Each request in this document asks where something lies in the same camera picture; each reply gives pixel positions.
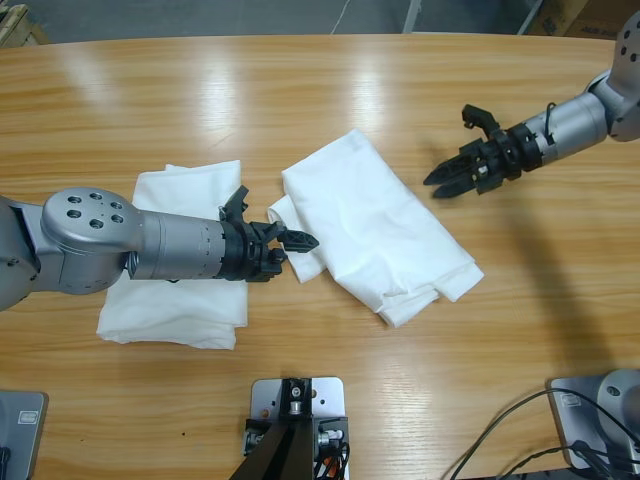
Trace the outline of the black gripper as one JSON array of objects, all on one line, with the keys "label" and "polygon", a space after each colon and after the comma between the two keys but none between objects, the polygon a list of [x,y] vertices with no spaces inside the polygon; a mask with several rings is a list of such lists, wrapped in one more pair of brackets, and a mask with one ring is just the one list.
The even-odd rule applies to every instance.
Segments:
[{"label": "black gripper", "polygon": [[[288,259],[286,252],[308,253],[319,246],[313,235],[286,229],[281,222],[221,221],[220,225],[225,249],[218,279],[268,282],[282,273],[282,264]],[[278,238],[286,252],[269,247]]]},{"label": "black gripper", "polygon": [[423,184],[438,185],[432,194],[435,199],[451,199],[473,190],[487,193],[542,165],[535,139],[524,123],[496,130],[486,141],[475,140],[462,147],[459,155],[436,166]]}]

